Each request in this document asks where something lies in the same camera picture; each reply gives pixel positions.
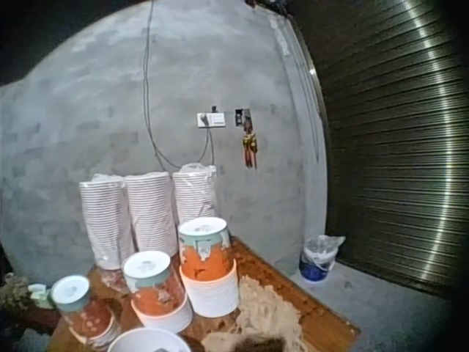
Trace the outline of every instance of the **power cable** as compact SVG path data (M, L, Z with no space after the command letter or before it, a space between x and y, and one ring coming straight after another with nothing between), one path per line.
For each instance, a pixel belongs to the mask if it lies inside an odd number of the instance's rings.
M166 157L161 150L158 148L158 146L155 143L155 139L153 138L153 132L152 132L152 121L151 121L151 116L150 116L150 104L149 104L149 81L148 81L148 63L149 63L149 47L150 47L150 28L152 25L152 19L153 19L153 9L155 8L155 0L151 0L151 5L150 5L150 10L149 10L149 15L148 15L148 20L147 20L147 35L145 38L145 51L144 51L144 64L143 64L143 71L144 71L144 79L143 79L143 107L144 107L144 121L145 121L145 126L147 128L147 133L149 140L152 143L153 150L155 152L155 156L158 160L158 163L161 166L161 169L163 171L167 171L166 167L163 164L163 159L166 163L169 165L180 169L182 165L176 165L175 163L171 162L168 157ZM205 154L207 153L207 147L208 143L210 140L210 147L212 150L212 160L211 160L211 165L215 164L215 151L214 151L214 146L213 146L213 136L212 136L212 131L210 130L210 127L207 125L207 135L205 136L205 144L204 144L204 149L202 151L202 154L200 157L197 159L197 162L199 163L202 161L204 158Z

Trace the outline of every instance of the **paper cup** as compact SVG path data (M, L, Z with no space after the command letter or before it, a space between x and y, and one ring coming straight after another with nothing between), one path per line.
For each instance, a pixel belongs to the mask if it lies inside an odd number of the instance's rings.
M109 346L108 352L191 352L188 344L176 334L163 329L140 328L125 332Z
M232 271L212 282L189 279L180 267L180 275L195 313L206 318L218 318L233 312L240 303L236 261Z
M177 334L189 326L192 321L193 313L188 295L185 295L181 307L167 315L153 317L140 312L133 301L131 302L134 312L139 317L142 324L147 328L165 329Z

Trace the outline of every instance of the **plastic-wrapped cup stack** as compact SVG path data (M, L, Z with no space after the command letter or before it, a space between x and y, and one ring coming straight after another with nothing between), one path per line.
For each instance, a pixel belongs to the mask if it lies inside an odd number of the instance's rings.
M96 264L117 270L135 253L124 179L95 175L80 183L83 216Z
M140 251L177 253L177 233L168 172L127 176L130 216Z
M216 216L214 166L184 165L173 174L177 215L180 224L201 216Z
M170 256L159 251L135 253L122 270L132 308L144 326L178 333L191 323L191 304Z
M226 221L198 218L179 227L180 275L194 312L217 318L240 303L236 261Z

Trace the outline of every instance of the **electrical outlet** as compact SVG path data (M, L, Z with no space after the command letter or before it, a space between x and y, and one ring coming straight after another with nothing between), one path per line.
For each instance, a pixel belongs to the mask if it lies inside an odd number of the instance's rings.
M197 127L206 128L202 122L202 116L207 115L209 127L226 127L225 114L223 112L199 112L197 114Z

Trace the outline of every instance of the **dried plant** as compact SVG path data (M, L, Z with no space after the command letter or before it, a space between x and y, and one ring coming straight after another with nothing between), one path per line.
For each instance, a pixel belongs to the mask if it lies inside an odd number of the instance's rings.
M26 310L29 305L28 280L24 276L7 274L0 287L0 307L7 311Z

